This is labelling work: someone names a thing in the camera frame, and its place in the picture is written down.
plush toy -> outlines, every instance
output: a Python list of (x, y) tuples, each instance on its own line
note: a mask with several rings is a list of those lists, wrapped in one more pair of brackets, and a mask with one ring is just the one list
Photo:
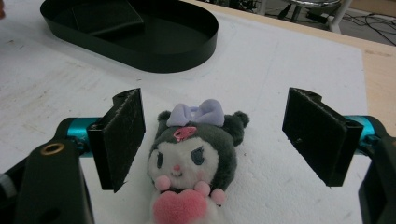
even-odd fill
[(206, 100), (199, 107), (179, 104), (158, 121), (148, 159), (155, 185), (149, 223), (226, 223), (220, 206), (233, 181), (234, 147), (242, 143), (248, 115), (224, 116), (218, 101)]

black tray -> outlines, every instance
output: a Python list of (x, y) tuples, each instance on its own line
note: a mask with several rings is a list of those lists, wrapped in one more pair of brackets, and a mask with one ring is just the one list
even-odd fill
[[(112, 16), (115, 20), (105, 20), (106, 24), (84, 7), (122, 0), (46, 0), (40, 11), (59, 38), (148, 72), (188, 70), (204, 63), (215, 51), (219, 23), (209, 11), (177, 0), (124, 1), (131, 9), (123, 9), (130, 13), (122, 16), (121, 12), (120, 18)], [(103, 29), (99, 32), (81, 25), (83, 20), (94, 26), (92, 18), (101, 20)]]

background floor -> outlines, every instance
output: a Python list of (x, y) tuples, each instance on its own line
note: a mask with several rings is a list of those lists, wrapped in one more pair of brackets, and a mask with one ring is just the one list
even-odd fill
[[(244, 4), (250, 2), (256, 7), (259, 7), (258, 1), (242, 0), (239, 3)], [(288, 3), (282, 0), (267, 0), (265, 14), (268, 17), (277, 18), (277, 15), (288, 5)], [(252, 6), (244, 7), (247, 11), (256, 12), (257, 9), (250, 9)], [(329, 8), (324, 10), (323, 16), (335, 13), (337, 8)], [(284, 19), (289, 21), (294, 11), (294, 6), (291, 7), (288, 15)], [(315, 27), (322, 30), (328, 30), (328, 26), (325, 24), (312, 21), (306, 17), (309, 9), (303, 8), (297, 20), (297, 23), (310, 27)], [(343, 35), (350, 35), (361, 39), (366, 39), (386, 45), (396, 46), (396, 19), (381, 15), (370, 15), (371, 12), (359, 11), (350, 8), (342, 21), (340, 22), (340, 29)]]

plush face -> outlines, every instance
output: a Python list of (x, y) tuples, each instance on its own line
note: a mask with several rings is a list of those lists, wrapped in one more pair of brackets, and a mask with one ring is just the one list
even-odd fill
[(148, 160), (148, 174), (153, 180), (168, 176), (172, 188), (192, 189), (201, 180), (211, 183), (218, 164), (218, 152), (200, 137), (193, 137), (175, 144), (160, 143)]

